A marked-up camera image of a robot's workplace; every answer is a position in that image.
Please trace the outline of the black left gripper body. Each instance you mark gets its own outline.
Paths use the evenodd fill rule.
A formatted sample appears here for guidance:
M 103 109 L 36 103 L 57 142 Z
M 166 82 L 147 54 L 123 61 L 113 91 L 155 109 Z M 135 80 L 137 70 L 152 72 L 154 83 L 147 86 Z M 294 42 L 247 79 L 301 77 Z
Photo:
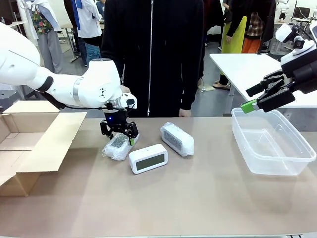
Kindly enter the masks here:
M 128 129 L 128 113 L 127 111 L 113 110 L 105 111 L 106 125 L 112 131 L 126 131 Z

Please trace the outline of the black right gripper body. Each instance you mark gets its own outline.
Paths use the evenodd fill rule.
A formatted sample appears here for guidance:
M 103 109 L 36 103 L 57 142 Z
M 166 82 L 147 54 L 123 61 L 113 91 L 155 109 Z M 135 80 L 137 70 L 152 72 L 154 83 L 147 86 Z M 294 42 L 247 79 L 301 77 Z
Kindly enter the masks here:
M 290 80 L 287 85 L 292 91 L 308 94 L 317 90 L 317 54 L 304 53 L 294 56 L 289 53 L 281 58 L 283 73 Z

